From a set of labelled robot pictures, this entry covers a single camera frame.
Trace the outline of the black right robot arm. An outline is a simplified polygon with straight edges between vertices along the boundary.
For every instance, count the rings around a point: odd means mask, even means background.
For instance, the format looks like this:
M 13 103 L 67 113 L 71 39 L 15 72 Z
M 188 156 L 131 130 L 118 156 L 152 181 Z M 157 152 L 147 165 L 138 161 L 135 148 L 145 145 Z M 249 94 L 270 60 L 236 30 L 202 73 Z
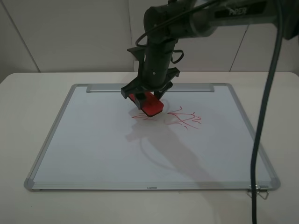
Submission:
M 129 52 L 138 60 L 135 79 L 121 88 L 137 108 L 148 102 L 147 93 L 159 100 L 178 77 L 172 55 L 180 39 L 209 37 L 218 27 L 273 24 L 278 35 L 290 40 L 299 34 L 299 3 L 296 0 L 208 0 L 197 6 L 193 0 L 170 0 L 150 7 L 143 17 L 144 33 Z

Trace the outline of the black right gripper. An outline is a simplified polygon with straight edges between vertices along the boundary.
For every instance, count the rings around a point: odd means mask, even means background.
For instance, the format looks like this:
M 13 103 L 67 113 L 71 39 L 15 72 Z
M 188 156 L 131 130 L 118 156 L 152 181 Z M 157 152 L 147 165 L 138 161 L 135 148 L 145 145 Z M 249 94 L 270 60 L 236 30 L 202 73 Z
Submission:
M 160 100 L 173 86 L 171 80 L 179 76 L 177 68 L 169 69 L 177 39 L 166 40 L 162 43 L 147 41 L 147 46 L 127 49 L 139 62 L 138 74 L 135 79 L 121 88 L 121 94 L 127 98 L 134 96 L 134 104 L 139 110 L 143 109 L 146 101 L 145 92 L 153 92 Z

